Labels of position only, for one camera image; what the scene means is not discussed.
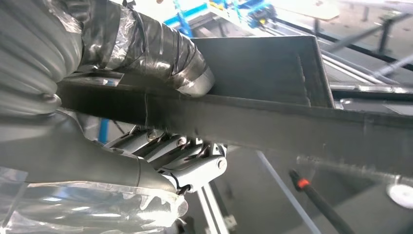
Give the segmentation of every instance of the metal bracket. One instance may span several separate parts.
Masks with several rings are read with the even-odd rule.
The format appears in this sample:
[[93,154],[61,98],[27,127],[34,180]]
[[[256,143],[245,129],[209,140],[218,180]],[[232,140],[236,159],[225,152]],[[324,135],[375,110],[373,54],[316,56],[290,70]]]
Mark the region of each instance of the metal bracket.
[[189,163],[178,168],[169,168],[167,165],[162,170],[175,178],[179,188],[190,185],[188,193],[193,193],[222,175],[226,170],[226,165],[224,156],[212,156],[191,159]]

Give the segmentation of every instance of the metal sheet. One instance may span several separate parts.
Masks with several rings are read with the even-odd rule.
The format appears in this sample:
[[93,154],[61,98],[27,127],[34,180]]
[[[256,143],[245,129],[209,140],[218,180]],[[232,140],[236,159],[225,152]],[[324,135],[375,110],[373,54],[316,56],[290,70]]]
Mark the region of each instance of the metal sheet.
[[215,76],[211,95],[333,107],[315,37],[193,41]]

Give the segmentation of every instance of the white circular disc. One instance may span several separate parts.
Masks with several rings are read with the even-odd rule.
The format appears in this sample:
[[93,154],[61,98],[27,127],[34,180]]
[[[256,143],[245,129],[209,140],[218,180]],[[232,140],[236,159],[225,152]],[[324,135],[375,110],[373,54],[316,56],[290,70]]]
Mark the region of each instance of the white circular disc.
[[413,209],[413,187],[405,184],[392,184],[387,187],[387,194],[400,206]]

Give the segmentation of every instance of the orange band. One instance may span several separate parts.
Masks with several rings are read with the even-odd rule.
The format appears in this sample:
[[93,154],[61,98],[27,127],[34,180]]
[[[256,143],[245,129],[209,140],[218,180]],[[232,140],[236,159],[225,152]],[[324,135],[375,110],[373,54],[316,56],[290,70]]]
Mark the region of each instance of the orange band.
[[300,179],[298,182],[297,182],[297,186],[300,188],[300,189],[303,189],[305,186],[307,186],[307,185],[310,185],[310,182],[308,181],[308,180],[306,180],[306,179]]

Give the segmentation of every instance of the flexible hose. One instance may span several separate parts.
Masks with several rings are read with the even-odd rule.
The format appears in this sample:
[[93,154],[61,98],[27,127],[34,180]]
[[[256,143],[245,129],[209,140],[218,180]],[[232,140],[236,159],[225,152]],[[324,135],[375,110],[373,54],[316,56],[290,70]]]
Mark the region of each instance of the flexible hose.
[[79,66],[81,34],[68,32],[49,4],[0,2],[0,115],[54,112],[56,82]]

